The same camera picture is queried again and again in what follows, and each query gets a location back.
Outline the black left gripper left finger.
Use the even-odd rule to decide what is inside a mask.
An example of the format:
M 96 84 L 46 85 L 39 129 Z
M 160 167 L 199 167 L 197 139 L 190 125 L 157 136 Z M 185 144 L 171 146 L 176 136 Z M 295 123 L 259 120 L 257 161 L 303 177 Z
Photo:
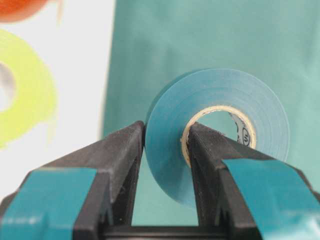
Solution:
M 3 240 L 99 240 L 130 225 L 144 147 L 142 121 L 30 171 L 0 204 Z

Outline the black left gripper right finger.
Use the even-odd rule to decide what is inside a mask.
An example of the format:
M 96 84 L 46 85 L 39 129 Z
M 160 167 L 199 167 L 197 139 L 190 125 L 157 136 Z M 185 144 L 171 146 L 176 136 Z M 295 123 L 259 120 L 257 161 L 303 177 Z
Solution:
M 304 173 L 200 123 L 188 152 L 198 216 L 230 240 L 317 240 L 320 195 Z

